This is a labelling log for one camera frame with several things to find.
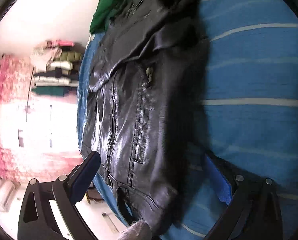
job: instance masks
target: metal rivet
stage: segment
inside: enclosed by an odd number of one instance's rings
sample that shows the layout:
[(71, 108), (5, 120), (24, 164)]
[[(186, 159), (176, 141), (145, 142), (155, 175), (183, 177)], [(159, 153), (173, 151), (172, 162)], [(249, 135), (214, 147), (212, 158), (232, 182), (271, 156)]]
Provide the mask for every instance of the metal rivet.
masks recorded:
[(37, 182), (37, 179), (30, 179), (29, 184), (34, 185), (36, 184), (36, 182)]
[(243, 181), (243, 176), (242, 175), (237, 175), (236, 180), (237, 181)]
[(266, 179), (266, 183), (268, 184), (268, 185), (272, 185), (272, 180), (271, 179)]
[(67, 179), (67, 175), (60, 175), (58, 179), (60, 181), (65, 181)]

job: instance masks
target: folded clothes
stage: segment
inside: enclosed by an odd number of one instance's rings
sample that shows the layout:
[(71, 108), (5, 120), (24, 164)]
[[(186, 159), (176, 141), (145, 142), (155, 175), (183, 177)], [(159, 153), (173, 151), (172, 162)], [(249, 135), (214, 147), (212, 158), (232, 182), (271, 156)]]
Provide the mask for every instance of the folded clothes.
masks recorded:
[(35, 48), (55, 48), (55, 47), (60, 47), (60, 46), (70, 46), (73, 47), (74, 46), (74, 42), (72, 41), (62, 41), (62, 40), (56, 40), (56, 41), (43, 41), (40, 42), (39, 44), (37, 44), (35, 46)]
[(55, 60), (60, 61), (70, 61), (70, 62), (77, 62), (81, 61), (83, 58), (83, 54), (75, 51), (63, 51), (59, 57), (56, 57)]
[(47, 71), (47, 72), (37, 72), (33, 76), (34, 77), (56, 77), (56, 78), (61, 78), (61, 77), (66, 77), (66, 75), (69, 74), (68, 70), (56, 67), (55, 70)]
[(70, 91), (76, 91), (76, 87), (68, 87), (68, 86), (43, 86), (32, 88), (31, 91), (36, 93), (37, 95), (50, 95), (50, 96), (58, 96), (64, 97)]
[(36, 87), (47, 87), (47, 86), (55, 86), (55, 87), (78, 87), (78, 81), (72, 81), (66, 84), (55, 83), (55, 82), (35, 82)]
[(30, 55), (30, 62), (38, 72), (46, 72), (48, 64), (61, 54), (60, 48), (34, 48)]
[(56, 67), (66, 69), (66, 70), (72, 70), (73, 69), (73, 63), (69, 61), (53, 61), (50, 62), (48, 70), (55, 70)]
[(38, 82), (49, 82), (49, 83), (57, 83), (60, 85), (66, 85), (70, 83), (70, 78), (66, 78), (66, 77), (60, 77), (60, 78), (56, 78), (56, 77), (44, 77), (44, 76), (36, 76), (33, 77), (33, 82), (38, 83)]

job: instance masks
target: jacket zipper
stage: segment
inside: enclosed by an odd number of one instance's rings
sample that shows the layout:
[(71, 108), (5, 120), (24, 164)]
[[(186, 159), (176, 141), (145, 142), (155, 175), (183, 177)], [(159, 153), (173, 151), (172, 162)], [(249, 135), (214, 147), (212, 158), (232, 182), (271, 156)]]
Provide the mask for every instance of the jacket zipper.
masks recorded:
[(131, 8), (127, 11), (127, 18), (129, 17), (130, 14), (134, 15), (139, 6), (142, 4), (144, 0), (140, 0), (136, 5), (133, 4)]
[(106, 184), (109, 186), (112, 186), (111, 179), (109, 178), (110, 175), (110, 164), (111, 164), (111, 157), (112, 157), (112, 151), (113, 151), (113, 143), (115, 140), (116, 135), (116, 103), (115, 103), (115, 95), (114, 95), (114, 79), (116, 77), (117, 71), (113, 76), (111, 88), (110, 88), (110, 96), (112, 100), (112, 112), (111, 112), (111, 134), (109, 138), (109, 144), (108, 144), (108, 151), (107, 151), (107, 160), (106, 160)]
[(146, 69), (147, 82), (142, 85), (142, 107), (140, 108), (140, 120), (139, 120), (139, 132), (137, 139), (137, 152), (135, 156), (135, 161), (142, 163), (144, 158), (146, 138), (148, 131), (149, 122), (149, 111), (150, 111), (150, 87), (153, 82), (153, 68), (148, 67)]

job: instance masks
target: zipper pull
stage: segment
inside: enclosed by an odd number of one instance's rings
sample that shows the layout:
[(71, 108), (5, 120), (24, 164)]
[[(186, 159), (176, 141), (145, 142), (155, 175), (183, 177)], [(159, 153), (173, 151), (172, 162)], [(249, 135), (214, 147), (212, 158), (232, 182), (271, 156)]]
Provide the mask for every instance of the zipper pull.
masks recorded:
[(148, 76), (147, 87), (150, 87), (151, 86), (152, 74), (153, 74), (153, 68), (152, 67), (147, 68), (146, 69), (146, 75)]
[(135, 6), (131, 6), (131, 8), (127, 11), (127, 17), (132, 13), (132, 15), (135, 14), (138, 7), (142, 4), (144, 0), (140, 0)]
[(111, 179), (109, 178), (109, 171), (108, 170), (105, 170), (104, 178), (105, 178), (106, 184), (108, 186), (112, 187), (112, 182), (111, 182)]

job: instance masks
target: bed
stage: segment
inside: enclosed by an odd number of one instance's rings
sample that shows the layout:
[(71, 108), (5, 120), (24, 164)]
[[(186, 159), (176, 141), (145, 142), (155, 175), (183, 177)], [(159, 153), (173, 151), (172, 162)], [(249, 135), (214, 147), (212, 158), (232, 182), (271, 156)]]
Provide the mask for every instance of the bed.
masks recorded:
[[(277, 183), (288, 239), (298, 226), (298, 19), (282, 0), (201, 0), (199, 14), (211, 49), (195, 103), (195, 138), (185, 153), (188, 208), (161, 239), (201, 239), (226, 208), (203, 177), (201, 147)], [(81, 65), (80, 146), (89, 67), (102, 36), (89, 43)], [(99, 175), (94, 183), (119, 218), (110, 187)]]

